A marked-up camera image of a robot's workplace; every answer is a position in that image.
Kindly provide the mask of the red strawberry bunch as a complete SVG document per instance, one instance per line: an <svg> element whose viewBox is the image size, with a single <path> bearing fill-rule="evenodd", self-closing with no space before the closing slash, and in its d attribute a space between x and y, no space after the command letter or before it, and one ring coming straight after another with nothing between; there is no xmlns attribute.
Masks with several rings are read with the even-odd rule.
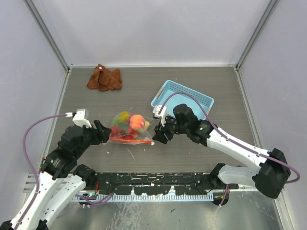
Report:
<svg viewBox="0 0 307 230"><path fill-rule="evenodd" d="M120 130L118 126L112 126L111 130L112 132L109 138L111 141L132 142L138 137L138 132L130 127L126 132Z"/></svg>

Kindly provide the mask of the green grape bunch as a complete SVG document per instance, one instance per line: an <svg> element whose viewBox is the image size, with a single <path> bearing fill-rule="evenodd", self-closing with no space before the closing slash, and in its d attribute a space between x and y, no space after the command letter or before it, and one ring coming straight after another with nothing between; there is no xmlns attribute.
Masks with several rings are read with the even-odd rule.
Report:
<svg viewBox="0 0 307 230"><path fill-rule="evenodd" d="M129 125L127 123L118 123L118 128L124 132L126 132L129 128Z"/></svg>

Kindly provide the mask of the clear zip top bag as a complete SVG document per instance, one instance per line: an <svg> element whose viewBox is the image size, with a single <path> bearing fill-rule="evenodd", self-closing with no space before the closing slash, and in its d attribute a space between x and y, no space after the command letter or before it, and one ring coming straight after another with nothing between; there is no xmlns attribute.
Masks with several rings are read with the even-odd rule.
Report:
<svg viewBox="0 0 307 230"><path fill-rule="evenodd" d="M116 144L138 145L149 144L154 145L150 127L153 119L144 117L141 114L123 111L113 117L110 128L111 134L109 142Z"/></svg>

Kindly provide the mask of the orange pink peach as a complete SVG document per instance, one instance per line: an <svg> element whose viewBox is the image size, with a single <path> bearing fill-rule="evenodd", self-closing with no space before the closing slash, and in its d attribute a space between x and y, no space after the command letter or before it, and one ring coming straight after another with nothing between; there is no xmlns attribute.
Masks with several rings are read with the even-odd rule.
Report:
<svg viewBox="0 0 307 230"><path fill-rule="evenodd" d="M130 117L130 127L134 130L140 130L145 125L145 119L141 115L132 115Z"/></svg>

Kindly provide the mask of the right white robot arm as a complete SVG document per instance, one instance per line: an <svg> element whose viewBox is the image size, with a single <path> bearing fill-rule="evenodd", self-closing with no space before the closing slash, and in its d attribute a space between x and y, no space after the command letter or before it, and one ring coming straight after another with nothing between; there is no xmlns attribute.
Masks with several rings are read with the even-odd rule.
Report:
<svg viewBox="0 0 307 230"><path fill-rule="evenodd" d="M198 119L186 104L175 106L173 114L168 115L162 105L154 107L153 116L160 121L153 140L166 144L174 135L186 135L192 142L221 151L244 164L243 167L218 164L210 177L214 188L241 184L255 187L269 198L279 196L291 174L281 150L268 151L241 141L209 120Z"/></svg>

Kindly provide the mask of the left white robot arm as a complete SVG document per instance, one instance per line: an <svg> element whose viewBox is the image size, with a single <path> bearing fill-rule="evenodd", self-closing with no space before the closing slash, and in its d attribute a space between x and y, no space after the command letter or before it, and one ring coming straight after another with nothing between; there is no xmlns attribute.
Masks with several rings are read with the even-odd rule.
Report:
<svg viewBox="0 0 307 230"><path fill-rule="evenodd" d="M91 145L106 143L110 137L110 128L98 120L94 124L73 125L65 130L35 176L36 185L27 201L13 219L1 224L2 230L47 230L73 197L83 189L94 188L95 171L77 165Z"/></svg>

